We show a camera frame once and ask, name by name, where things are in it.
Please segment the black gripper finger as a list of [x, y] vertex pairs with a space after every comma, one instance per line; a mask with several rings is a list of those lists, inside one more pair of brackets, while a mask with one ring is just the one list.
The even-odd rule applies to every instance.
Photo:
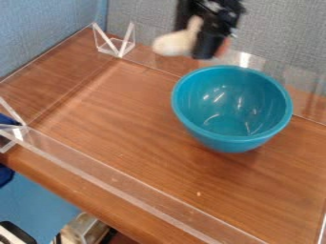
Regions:
[[176, 0], [175, 31], [187, 28], [187, 23], [193, 15], [193, 0]]
[[191, 52], [192, 58], [197, 60], [211, 59], [229, 35], [228, 31], [199, 30]]

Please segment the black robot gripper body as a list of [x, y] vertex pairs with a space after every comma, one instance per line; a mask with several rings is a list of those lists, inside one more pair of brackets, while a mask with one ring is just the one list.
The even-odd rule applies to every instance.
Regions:
[[243, 0], [188, 0], [189, 18], [185, 29], [196, 31], [207, 25], [216, 31], [232, 32], [246, 12]]

